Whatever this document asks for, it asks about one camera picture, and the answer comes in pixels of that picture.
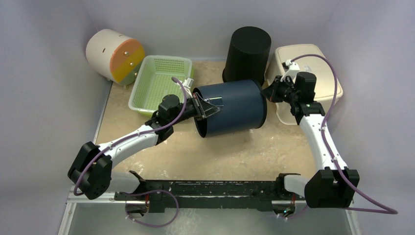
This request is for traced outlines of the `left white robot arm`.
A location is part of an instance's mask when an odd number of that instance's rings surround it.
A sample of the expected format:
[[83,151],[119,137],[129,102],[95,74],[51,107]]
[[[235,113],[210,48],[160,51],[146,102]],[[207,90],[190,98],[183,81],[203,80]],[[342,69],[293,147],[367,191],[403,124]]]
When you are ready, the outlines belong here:
[[68,171],[75,184],[73,194],[94,200],[106,192],[124,192],[133,200],[146,194],[142,178],[137,173],[113,173],[123,160],[144,149],[156,146],[174,132],[173,125],[189,118],[206,119],[219,112],[221,97],[203,98],[193,93],[180,102],[176,95],[166,95],[151,118],[139,129],[116,140],[96,145],[91,141],[82,145]]

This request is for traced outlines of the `large black plastic bin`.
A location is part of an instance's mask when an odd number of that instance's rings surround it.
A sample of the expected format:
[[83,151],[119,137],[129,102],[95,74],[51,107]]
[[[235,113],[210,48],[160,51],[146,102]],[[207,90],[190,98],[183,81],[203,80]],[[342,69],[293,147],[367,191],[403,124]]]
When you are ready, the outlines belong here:
[[272,39],[263,29],[244,26],[231,36],[225,68],[224,82],[254,80],[263,85]]

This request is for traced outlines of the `dark blue bin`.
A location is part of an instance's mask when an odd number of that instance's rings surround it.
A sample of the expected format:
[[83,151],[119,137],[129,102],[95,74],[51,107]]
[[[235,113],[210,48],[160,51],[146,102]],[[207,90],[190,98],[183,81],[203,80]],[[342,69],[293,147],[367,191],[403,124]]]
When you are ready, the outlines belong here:
[[256,81],[247,79],[227,83],[199,86],[193,89],[204,100],[214,101],[220,111],[206,119],[195,119],[202,138],[246,131],[262,127],[267,116],[267,100]]

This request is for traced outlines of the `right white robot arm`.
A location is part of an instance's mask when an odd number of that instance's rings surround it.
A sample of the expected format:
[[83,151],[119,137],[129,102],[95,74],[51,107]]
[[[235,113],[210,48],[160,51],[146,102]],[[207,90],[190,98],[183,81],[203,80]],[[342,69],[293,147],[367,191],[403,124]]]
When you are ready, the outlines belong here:
[[275,185],[276,196],[287,199],[293,193],[303,197],[310,208],[342,208],[350,206],[360,176],[349,169],[336,150],[324,123],[323,106],[314,100],[317,78],[298,72],[295,81],[276,76],[262,94],[273,103],[285,102],[297,125],[305,133],[316,165],[310,179],[296,173],[281,173]]

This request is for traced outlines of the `cream perforated plastic basket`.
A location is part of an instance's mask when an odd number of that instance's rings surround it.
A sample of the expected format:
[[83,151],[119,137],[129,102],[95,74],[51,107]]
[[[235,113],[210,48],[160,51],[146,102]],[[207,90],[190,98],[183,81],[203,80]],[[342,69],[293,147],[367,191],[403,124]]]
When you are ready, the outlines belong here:
[[315,44],[297,44],[275,49],[265,72],[269,86],[276,78],[292,81],[304,95],[314,95],[313,100],[327,112],[332,103],[343,95],[339,79],[333,74],[325,55]]

